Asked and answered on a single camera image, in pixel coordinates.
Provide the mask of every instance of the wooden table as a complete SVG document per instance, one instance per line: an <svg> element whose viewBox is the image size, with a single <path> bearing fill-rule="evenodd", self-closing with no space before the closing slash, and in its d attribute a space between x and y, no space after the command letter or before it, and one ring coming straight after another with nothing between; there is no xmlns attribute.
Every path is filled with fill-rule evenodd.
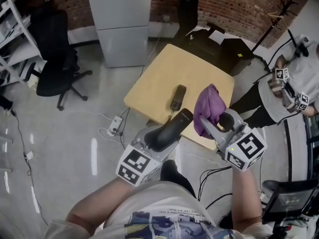
<svg viewBox="0 0 319 239"><path fill-rule="evenodd" d="M155 122L164 124L171 114L169 105L179 84L187 88L181 109L194 112L199 94L211 83L229 106L234 78L201 58L168 44L135 83L124 102ZM215 141L200 137L193 123L181 135L208 149L216 149Z"/></svg>

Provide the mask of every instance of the white shelf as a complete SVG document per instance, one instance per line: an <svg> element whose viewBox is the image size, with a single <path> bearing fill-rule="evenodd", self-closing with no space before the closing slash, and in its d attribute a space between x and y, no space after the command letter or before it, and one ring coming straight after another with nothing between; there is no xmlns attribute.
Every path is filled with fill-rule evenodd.
<svg viewBox="0 0 319 239"><path fill-rule="evenodd" d="M43 70L44 65L46 63L46 61L44 61L40 56L35 56L35 57L29 59L26 62L24 67L22 67L23 63L21 63L20 67L16 69L17 73L20 75L21 80L25 80L28 69L33 62L35 62L35 68L36 67L39 68L40 72ZM12 83L16 83L18 81L19 81L19 79L15 78L11 75L10 81L7 83L3 83L0 87L6 86L6 85L9 85Z"/></svg>
<svg viewBox="0 0 319 239"><path fill-rule="evenodd" d="M15 49L7 63L9 66L13 66L16 63L19 63L28 58L35 57L37 55L39 55L37 49L34 48L28 40L25 40Z"/></svg>
<svg viewBox="0 0 319 239"><path fill-rule="evenodd" d="M23 69L24 69L23 64L24 64L24 63L21 62L21 63L18 65L18 68L15 69L15 71L18 73L18 75L21 75L22 72L24 71L24 70L23 70ZM17 78L14 77L13 75L10 75L10 80L9 80L8 82L6 82L6 83L3 83L3 84L1 85L1 87L5 86L5 85L8 85L8 84L11 84L11 83L15 83L15 82L17 82L17 81L19 81L19 79L17 79Z"/></svg>
<svg viewBox="0 0 319 239"><path fill-rule="evenodd" d="M4 15L4 14L6 13L6 11L9 10L9 9L10 9L10 6L9 6L9 4L7 4L7 5L2 9L2 11L0 11L0 17L1 17L2 15Z"/></svg>
<svg viewBox="0 0 319 239"><path fill-rule="evenodd" d="M28 26L30 25L30 16L24 18L22 21L23 21L23 24L24 24L25 28L28 28ZM15 39L16 37L21 35L22 33L23 32L22 32L21 27L19 26L19 24L17 24L14 27L14 30L13 30L12 34L10 36L8 36L5 40L3 40L3 42L0 43L0 49L2 47L4 47L5 45L7 45L9 42L11 42L13 39Z"/></svg>

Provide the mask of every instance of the purple cloth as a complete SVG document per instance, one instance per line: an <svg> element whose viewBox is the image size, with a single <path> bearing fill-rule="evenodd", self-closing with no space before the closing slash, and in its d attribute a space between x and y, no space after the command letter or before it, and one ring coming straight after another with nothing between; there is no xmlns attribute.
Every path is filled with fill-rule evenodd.
<svg viewBox="0 0 319 239"><path fill-rule="evenodd" d="M203 115L208 121L217 124L219 122L219 116L223 114L225 110L226 105L219 96L218 90L215 85L210 84L199 94L195 104L194 129L198 135L211 139L200 122L200 115Z"/></svg>

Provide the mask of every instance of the wall outlet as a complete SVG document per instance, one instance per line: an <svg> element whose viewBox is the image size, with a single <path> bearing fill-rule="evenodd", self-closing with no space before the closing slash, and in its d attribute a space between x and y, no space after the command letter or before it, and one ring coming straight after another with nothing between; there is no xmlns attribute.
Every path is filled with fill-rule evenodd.
<svg viewBox="0 0 319 239"><path fill-rule="evenodd" d="M163 21L164 22L169 22L170 16L169 15L164 15L163 16Z"/></svg>
<svg viewBox="0 0 319 239"><path fill-rule="evenodd" d="M107 134L109 136L115 136L115 134L118 133L117 130L119 130L119 127L121 125L122 120L123 119L118 117L118 116L114 117L114 119L112 120L112 123L107 131Z"/></svg>

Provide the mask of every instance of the brick wall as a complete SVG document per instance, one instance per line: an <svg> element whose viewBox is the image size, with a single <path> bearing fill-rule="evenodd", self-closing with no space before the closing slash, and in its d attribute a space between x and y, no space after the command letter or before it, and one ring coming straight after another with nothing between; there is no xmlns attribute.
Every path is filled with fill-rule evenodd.
<svg viewBox="0 0 319 239"><path fill-rule="evenodd" d="M298 14L307 0L296 0L292 11ZM89 0L55 0L60 9L68 13L69 28L94 25ZM163 15L170 15L171 21L178 22L175 9L176 0L152 0L151 21L162 21ZM277 5L280 0L200 0L198 24L206 26L213 22L224 28L226 32L256 42L271 25L269 12L280 11ZM290 25L295 16L285 16ZM283 22L280 29L273 29L263 45L271 46L285 31Z"/></svg>
<svg viewBox="0 0 319 239"><path fill-rule="evenodd" d="M298 14L307 0L295 0L299 5L293 5L291 11ZM178 22L176 0L152 0L151 21L162 21L163 15L170 15L173 22ZM213 22L226 32L257 42L271 25L270 12L280 12L277 5L280 0L199 0L198 25L206 26ZM290 25L294 15L285 16L285 23ZM281 21L279 28L274 28L262 43L270 47L285 31L285 23Z"/></svg>
<svg viewBox="0 0 319 239"><path fill-rule="evenodd" d="M69 29L94 25L89 0L55 0L55 4L67 11Z"/></svg>

